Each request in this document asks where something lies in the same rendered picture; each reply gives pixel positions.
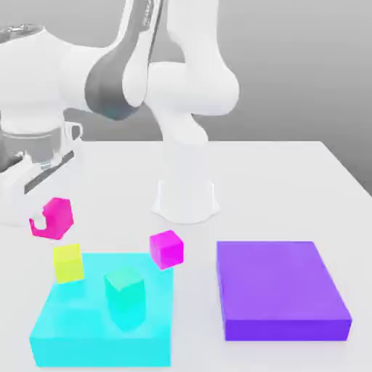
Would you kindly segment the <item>large cyan box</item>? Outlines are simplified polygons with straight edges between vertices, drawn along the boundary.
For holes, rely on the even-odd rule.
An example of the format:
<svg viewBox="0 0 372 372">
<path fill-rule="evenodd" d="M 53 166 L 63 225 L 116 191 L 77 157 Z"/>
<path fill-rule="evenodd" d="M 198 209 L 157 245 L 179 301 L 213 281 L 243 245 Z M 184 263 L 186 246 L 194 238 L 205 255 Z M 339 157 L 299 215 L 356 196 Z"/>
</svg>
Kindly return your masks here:
<svg viewBox="0 0 372 372">
<path fill-rule="evenodd" d="M 55 283 L 31 331 L 38 367 L 169 367 L 173 269 L 148 253 L 84 253 L 84 279 Z M 120 313 L 105 293 L 105 275 L 133 267 L 145 282 L 145 303 Z"/>
</svg>

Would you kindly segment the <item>large purple box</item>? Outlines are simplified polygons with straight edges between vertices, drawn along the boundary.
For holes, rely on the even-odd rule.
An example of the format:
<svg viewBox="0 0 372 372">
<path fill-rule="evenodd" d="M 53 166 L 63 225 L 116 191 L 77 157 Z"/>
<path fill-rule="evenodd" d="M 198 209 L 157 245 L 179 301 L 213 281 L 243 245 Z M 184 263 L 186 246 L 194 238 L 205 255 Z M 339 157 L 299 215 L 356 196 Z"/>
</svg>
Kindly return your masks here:
<svg viewBox="0 0 372 372">
<path fill-rule="evenodd" d="M 345 341 L 352 316 L 311 241 L 219 241 L 226 341 Z"/>
</svg>

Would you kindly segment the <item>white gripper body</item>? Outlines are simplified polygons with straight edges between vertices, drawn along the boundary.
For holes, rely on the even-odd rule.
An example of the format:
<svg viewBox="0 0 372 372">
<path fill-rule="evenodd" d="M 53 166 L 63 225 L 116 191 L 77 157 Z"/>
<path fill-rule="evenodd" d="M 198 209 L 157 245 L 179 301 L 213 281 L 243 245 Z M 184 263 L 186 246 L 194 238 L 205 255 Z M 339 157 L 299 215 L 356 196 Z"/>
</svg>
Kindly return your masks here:
<svg viewBox="0 0 372 372">
<path fill-rule="evenodd" d="M 66 194 L 66 179 L 73 167 L 71 150 L 55 165 L 41 167 L 29 155 L 0 173 L 0 225 L 24 226 L 54 197 Z"/>
</svg>

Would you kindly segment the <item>small magenta cube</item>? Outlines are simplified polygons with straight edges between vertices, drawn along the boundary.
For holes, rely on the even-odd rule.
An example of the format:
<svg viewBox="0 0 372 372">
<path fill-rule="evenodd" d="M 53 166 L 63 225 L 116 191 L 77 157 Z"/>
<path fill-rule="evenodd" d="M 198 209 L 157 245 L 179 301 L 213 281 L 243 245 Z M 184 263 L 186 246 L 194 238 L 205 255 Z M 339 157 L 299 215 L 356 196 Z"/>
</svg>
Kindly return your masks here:
<svg viewBox="0 0 372 372">
<path fill-rule="evenodd" d="M 173 230 L 151 235 L 150 255 L 160 270 L 168 269 L 184 262 L 184 243 Z"/>
</svg>

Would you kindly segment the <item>small teal cube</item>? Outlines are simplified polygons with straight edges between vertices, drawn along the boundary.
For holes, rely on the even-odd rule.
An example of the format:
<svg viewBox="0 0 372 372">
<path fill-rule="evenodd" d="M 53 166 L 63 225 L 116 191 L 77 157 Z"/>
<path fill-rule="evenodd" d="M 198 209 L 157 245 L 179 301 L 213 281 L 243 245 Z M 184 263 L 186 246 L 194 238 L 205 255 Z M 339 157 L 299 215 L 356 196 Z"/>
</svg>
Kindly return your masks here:
<svg viewBox="0 0 372 372">
<path fill-rule="evenodd" d="M 122 331 L 134 331 L 145 321 L 145 280 L 136 269 L 121 266 L 105 275 L 105 296 L 112 321 Z"/>
</svg>

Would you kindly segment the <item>small yellow cube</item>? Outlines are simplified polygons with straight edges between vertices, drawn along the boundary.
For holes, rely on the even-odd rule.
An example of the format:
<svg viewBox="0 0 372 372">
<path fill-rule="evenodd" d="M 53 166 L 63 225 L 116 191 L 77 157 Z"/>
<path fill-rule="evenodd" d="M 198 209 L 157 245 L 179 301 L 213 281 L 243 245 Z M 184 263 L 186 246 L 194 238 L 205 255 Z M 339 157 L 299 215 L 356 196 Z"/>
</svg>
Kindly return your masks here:
<svg viewBox="0 0 372 372">
<path fill-rule="evenodd" d="M 55 247 L 53 262 L 58 284 L 84 279 L 84 269 L 79 244 Z"/>
</svg>

